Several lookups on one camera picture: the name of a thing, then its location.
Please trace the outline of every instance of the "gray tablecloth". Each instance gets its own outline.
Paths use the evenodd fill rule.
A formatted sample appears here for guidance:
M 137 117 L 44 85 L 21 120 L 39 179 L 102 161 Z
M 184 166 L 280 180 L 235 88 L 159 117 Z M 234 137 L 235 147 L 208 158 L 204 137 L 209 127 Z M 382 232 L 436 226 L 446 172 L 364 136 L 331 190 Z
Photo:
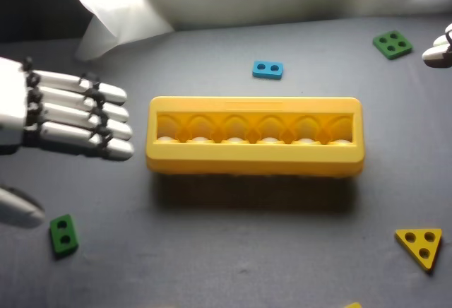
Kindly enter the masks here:
M 36 69 L 101 75 L 129 94 L 136 155 L 109 162 L 23 148 L 0 181 L 32 194 L 47 219 L 70 213 L 80 249 L 55 261 L 48 225 L 0 227 L 0 307 L 364 308 L 452 302 L 452 70 L 421 54 L 452 16 L 363 18 L 178 32 L 83 64 L 78 40 L 0 45 Z M 376 35 L 414 46 L 388 61 Z M 251 77 L 280 61 L 281 81 Z M 353 96 L 367 157 L 352 181 L 159 177 L 145 167 L 148 103 L 158 95 Z M 394 230 L 440 227 L 428 276 Z

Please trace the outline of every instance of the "blue block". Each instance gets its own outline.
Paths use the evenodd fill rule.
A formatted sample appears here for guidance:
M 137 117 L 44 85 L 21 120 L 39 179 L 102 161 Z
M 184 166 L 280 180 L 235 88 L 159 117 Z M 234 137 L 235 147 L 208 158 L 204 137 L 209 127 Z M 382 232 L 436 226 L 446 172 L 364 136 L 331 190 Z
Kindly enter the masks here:
M 253 66 L 253 76 L 280 80 L 281 77 L 283 77 L 283 69 L 284 66 L 282 63 L 255 61 Z

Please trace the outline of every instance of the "yellow tray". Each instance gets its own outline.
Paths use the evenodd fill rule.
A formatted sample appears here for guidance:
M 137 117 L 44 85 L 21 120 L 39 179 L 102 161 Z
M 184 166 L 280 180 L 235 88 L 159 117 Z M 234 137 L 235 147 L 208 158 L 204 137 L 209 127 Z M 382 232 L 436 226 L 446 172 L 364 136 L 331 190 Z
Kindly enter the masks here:
M 146 163 L 166 174 L 361 172 L 361 103 L 351 97 L 156 97 Z

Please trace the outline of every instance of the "green rectangular block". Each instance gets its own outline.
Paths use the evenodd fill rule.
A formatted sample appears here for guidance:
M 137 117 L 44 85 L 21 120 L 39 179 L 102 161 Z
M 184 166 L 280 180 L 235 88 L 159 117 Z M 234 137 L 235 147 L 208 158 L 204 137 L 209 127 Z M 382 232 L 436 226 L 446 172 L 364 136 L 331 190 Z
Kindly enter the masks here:
M 60 216 L 50 221 L 50 235 L 56 257 L 74 253 L 78 248 L 78 239 L 72 217 Z
M 373 43 L 387 59 L 397 59 L 412 51 L 411 43 L 395 30 L 374 37 Z

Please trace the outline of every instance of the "white egg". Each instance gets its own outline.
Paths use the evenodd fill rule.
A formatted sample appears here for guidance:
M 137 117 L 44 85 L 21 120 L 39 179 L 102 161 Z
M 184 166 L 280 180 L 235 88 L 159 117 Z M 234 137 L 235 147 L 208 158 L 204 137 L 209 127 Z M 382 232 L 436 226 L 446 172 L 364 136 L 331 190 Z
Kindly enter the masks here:
M 172 141 L 174 140 L 172 137 L 169 136 L 162 136 L 158 138 L 159 141 Z
M 231 137 L 228 139 L 229 142 L 242 142 L 243 140 L 240 137 Z
M 349 143 L 351 143 L 350 141 L 347 141 L 347 140 L 336 140 L 336 141 L 333 141 L 333 142 L 336 142 L 336 143 L 343 143 L 343 144 L 349 144 Z
M 273 142 L 278 142 L 279 140 L 277 138 L 274 137 L 265 137 L 262 138 L 263 142 L 268 142 L 268 143 L 273 143 Z
M 206 137 L 198 136 L 198 137 L 193 138 L 192 141 L 203 142 L 203 141 L 209 141 L 209 139 Z
M 310 138 L 301 138 L 301 139 L 298 140 L 298 142 L 301 142 L 301 143 L 313 143 L 315 141 L 311 140 Z

